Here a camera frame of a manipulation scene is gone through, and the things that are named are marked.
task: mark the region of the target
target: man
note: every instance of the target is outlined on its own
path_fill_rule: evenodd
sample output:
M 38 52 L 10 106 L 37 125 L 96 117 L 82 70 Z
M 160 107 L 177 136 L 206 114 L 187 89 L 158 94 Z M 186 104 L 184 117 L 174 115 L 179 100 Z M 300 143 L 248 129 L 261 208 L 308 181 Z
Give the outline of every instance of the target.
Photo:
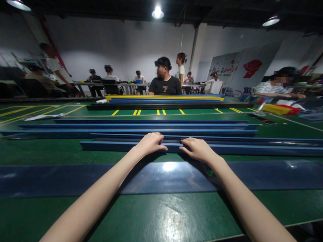
M 90 73 L 92 75 L 90 75 L 88 79 L 86 79 L 87 81 L 92 81 L 94 83 L 101 83 L 102 78 L 95 73 L 94 69 L 90 69 Z M 92 86 L 90 90 L 91 90 L 92 97 L 96 97 L 95 92 L 97 92 L 98 96 L 102 97 L 101 90 L 103 90 L 103 86 Z
M 43 68 L 37 65 L 29 65 L 28 69 L 31 71 L 31 73 L 28 73 L 25 76 L 26 79 L 35 79 L 39 81 L 52 97 L 63 97 L 63 93 L 61 91 L 54 90 L 56 86 L 59 85 L 58 81 L 53 81 L 43 76 Z
M 113 74 L 113 68 L 110 65 L 104 66 L 105 71 L 107 72 L 107 76 L 104 80 L 116 80 L 117 82 L 121 81 L 116 75 Z
M 60 83 L 60 88 L 64 89 L 66 92 L 68 92 L 69 97 L 79 97 L 80 92 L 74 86 L 74 82 L 71 78 L 72 75 L 67 73 L 65 68 L 59 62 L 59 60 L 56 59 L 56 56 L 57 56 L 56 51 L 49 44 L 46 44 L 46 43 L 41 43 L 39 46 L 47 55 L 46 63 L 48 65 L 48 67 L 58 77 L 58 81 Z
M 141 80 L 142 83 L 146 83 L 145 77 L 141 74 L 140 71 L 136 71 L 136 76 L 135 76 L 133 82 L 135 82 L 136 80 Z M 145 87 L 145 86 L 138 86 L 136 88 L 136 90 L 137 90 L 137 92 L 140 93 L 140 95 L 144 95 L 143 91 L 146 91 L 147 90 L 147 87 Z
M 263 96 L 305 98 L 306 96 L 304 94 L 294 94 L 284 88 L 284 84 L 290 84 L 297 75 L 297 69 L 294 67 L 284 67 L 279 71 L 275 71 L 269 81 L 261 82 L 256 86 L 255 94 Z
M 172 69 L 171 62 L 167 57 L 161 57 L 155 61 L 157 77 L 149 87 L 149 95 L 182 95 L 182 87 L 179 79 L 169 74 Z

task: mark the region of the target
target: green floor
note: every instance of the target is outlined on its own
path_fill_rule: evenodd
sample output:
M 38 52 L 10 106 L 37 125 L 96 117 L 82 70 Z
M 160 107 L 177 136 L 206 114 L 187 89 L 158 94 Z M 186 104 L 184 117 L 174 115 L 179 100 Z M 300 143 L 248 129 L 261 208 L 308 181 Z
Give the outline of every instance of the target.
M 250 109 L 88 111 L 86 103 L 18 104 L 0 106 L 0 130 L 18 129 L 31 115 L 69 113 L 65 118 L 81 119 L 248 119 Z M 30 106 L 35 107 L 14 112 Z M 322 138 L 322 124 L 305 122 L 295 116 L 268 115 L 277 125 L 258 127 L 257 137 Z M 53 123 L 52 120 L 28 124 Z M 249 123 L 259 124 L 255 120 Z M 30 139 L 0 141 L 1 165 L 98 164 L 116 163 L 124 152 L 82 151 L 79 139 Z M 224 155 L 227 161 L 299 159 Z M 183 161 L 177 154 L 166 154 L 154 162 Z M 323 190 L 257 191 L 254 194 L 285 226 L 323 219 Z M 1 199 L 2 241 L 37 241 L 77 198 Z M 243 232 L 221 193 L 190 193 L 119 196 L 89 241 L 213 241 Z

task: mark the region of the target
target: black t-shirt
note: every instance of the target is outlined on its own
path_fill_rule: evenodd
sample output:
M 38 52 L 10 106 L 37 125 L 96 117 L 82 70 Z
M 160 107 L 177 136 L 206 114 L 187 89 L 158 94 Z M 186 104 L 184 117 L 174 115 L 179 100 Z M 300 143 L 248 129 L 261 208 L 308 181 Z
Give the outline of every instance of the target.
M 182 95 L 181 83 L 173 76 L 168 81 L 154 78 L 151 81 L 149 91 L 155 93 L 155 95 Z
M 98 76 L 98 75 L 95 75 L 95 76 L 91 75 L 88 78 L 91 79 L 91 81 L 93 81 L 93 80 L 101 81 L 102 80 L 102 78 L 100 76 Z

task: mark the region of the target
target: ceiling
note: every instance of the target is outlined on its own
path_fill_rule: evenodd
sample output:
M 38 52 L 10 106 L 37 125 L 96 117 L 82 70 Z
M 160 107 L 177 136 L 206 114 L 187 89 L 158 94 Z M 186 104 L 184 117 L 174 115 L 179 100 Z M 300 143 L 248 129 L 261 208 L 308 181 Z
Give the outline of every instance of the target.
M 23 0 L 36 15 L 109 18 L 156 21 L 151 13 L 160 4 L 164 18 L 159 20 L 180 26 L 200 23 L 225 27 L 263 28 L 262 24 L 278 13 L 281 21 L 267 30 L 303 31 L 305 35 L 323 34 L 322 0 Z M 0 11 L 19 10 L 0 0 Z

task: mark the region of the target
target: mobile phone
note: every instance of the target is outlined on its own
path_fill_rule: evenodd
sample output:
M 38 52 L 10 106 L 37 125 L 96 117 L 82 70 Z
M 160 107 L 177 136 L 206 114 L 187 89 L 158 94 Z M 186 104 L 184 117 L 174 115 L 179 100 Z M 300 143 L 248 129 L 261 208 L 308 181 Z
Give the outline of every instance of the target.
M 255 114 L 246 114 L 249 118 L 253 118 L 253 119 L 256 119 L 262 123 L 265 123 L 265 124 L 268 124 L 268 125 L 274 125 L 274 124 L 277 124 L 276 122 L 274 121 L 270 121 L 266 118 L 263 118 L 263 117 L 260 117 L 260 116 L 257 116 Z

